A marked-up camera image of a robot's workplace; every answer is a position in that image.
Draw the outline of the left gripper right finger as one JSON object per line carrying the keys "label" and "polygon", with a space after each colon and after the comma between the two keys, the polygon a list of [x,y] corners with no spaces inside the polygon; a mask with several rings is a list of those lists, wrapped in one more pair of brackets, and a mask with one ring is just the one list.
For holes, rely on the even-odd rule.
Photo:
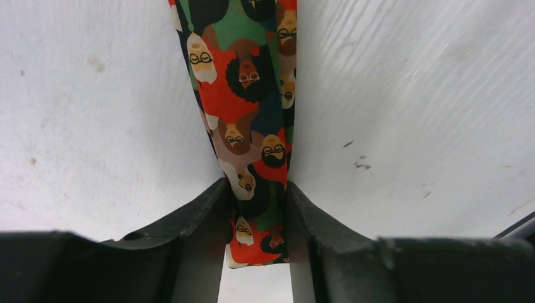
{"label": "left gripper right finger", "polygon": [[286,244],[295,302],[533,302],[520,239],[379,238],[351,230],[292,182]]}

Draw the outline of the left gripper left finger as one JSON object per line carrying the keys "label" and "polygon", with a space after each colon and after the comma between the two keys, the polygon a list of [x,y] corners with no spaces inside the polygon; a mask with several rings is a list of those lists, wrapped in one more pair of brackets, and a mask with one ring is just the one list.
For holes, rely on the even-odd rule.
{"label": "left gripper left finger", "polygon": [[118,241],[1,234],[2,302],[216,302],[229,224],[226,179]]}

